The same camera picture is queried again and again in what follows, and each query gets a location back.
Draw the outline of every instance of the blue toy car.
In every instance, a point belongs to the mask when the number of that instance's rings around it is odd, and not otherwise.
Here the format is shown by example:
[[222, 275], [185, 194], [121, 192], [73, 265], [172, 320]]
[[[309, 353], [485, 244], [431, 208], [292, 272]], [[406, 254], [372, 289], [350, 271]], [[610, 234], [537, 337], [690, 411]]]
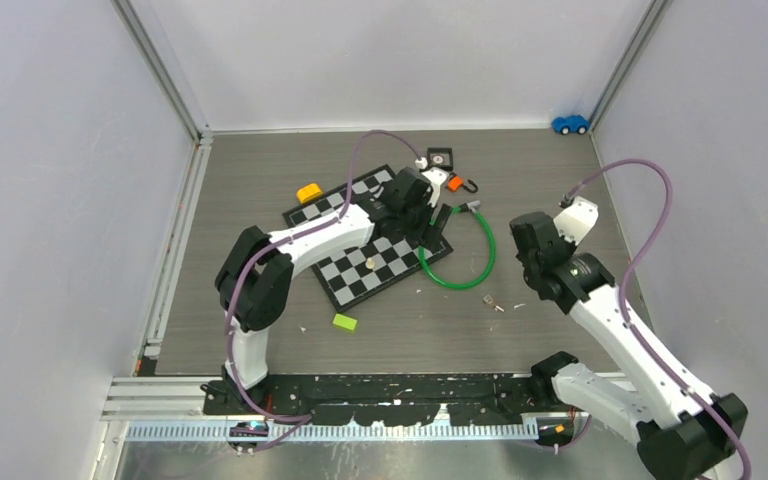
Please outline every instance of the blue toy car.
[[580, 135], [584, 135], [590, 130], [590, 122], [581, 115], [558, 117], [552, 120], [552, 130], [561, 135], [568, 135], [570, 132], [578, 132]]

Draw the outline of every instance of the green tube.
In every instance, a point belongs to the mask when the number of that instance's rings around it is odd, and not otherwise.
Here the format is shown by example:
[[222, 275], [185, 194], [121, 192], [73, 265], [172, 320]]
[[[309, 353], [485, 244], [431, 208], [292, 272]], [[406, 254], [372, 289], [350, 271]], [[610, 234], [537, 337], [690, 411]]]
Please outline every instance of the green tube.
[[[452, 213], [458, 213], [462, 210], [459, 207], [455, 207], [452, 209]], [[484, 219], [484, 216], [481, 215], [481, 212], [478, 210], [472, 210], [472, 213], [475, 214], [475, 218], [478, 219], [478, 222], [481, 224], [481, 227], [484, 229], [484, 233], [487, 234], [487, 241], [490, 244], [490, 258], [487, 260], [487, 266], [484, 267], [484, 271], [481, 272], [481, 275], [479, 275], [475, 280], [472, 280], [471, 282], [467, 283], [450, 283], [442, 278], [438, 277], [434, 274], [434, 272], [431, 271], [431, 267], [428, 265], [428, 262], [425, 260], [425, 249], [422, 247], [419, 247], [419, 263], [422, 265], [422, 269], [425, 270], [425, 273], [428, 274], [429, 277], [431, 277], [432, 280], [439, 283], [440, 285], [451, 288], [452, 290], [467, 290], [470, 289], [481, 282], [484, 281], [484, 279], [487, 278], [488, 275], [490, 275], [490, 272], [493, 271], [493, 265], [496, 263], [496, 239], [493, 237], [493, 230], [490, 229], [490, 225], [487, 224], [487, 220]]]

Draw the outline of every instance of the black and white checkered board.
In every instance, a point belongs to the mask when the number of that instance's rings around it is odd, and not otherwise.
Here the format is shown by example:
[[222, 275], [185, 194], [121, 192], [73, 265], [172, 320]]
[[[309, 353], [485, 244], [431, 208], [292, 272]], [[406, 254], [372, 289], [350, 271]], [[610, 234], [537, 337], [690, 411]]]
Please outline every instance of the black and white checkered board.
[[[381, 183], [391, 180], [395, 174], [389, 165], [382, 165], [369, 173], [355, 178], [353, 194], [377, 191]], [[284, 212], [284, 221], [290, 227], [309, 222], [322, 215], [338, 210], [343, 205], [346, 185], [326, 192], [321, 197]], [[446, 239], [432, 249], [425, 250], [425, 257], [433, 263], [452, 253]], [[366, 268], [366, 259], [372, 258], [375, 267]], [[343, 313], [358, 303], [393, 285], [408, 275], [422, 269], [416, 250], [406, 240], [395, 244], [386, 238], [378, 238], [360, 249], [353, 248], [332, 255], [313, 267], [316, 278], [322, 284], [338, 313]]]

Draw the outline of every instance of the white wall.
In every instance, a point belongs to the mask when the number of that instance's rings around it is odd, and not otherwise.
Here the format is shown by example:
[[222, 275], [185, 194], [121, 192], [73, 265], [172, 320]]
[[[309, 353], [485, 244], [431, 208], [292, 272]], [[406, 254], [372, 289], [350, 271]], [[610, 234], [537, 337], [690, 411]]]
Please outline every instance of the white wall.
[[190, 153], [108, 0], [0, 1], [0, 479], [87, 478]]
[[589, 115], [649, 0], [138, 3], [211, 128], [256, 130]]
[[[596, 138], [605, 162], [671, 174], [673, 215], [639, 272], [649, 312], [681, 360], [748, 404], [768, 478], [768, 0], [675, 0]], [[610, 183], [636, 250], [662, 189], [642, 170]]]

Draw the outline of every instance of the lime green block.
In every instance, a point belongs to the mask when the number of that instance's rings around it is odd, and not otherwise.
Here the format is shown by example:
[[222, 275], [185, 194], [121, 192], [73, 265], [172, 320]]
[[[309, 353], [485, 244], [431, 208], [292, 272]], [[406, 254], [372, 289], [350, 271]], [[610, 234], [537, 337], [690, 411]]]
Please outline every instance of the lime green block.
[[357, 320], [339, 313], [334, 315], [334, 321], [331, 323], [333, 323], [335, 327], [345, 328], [350, 332], [354, 332], [355, 327], [357, 327]]

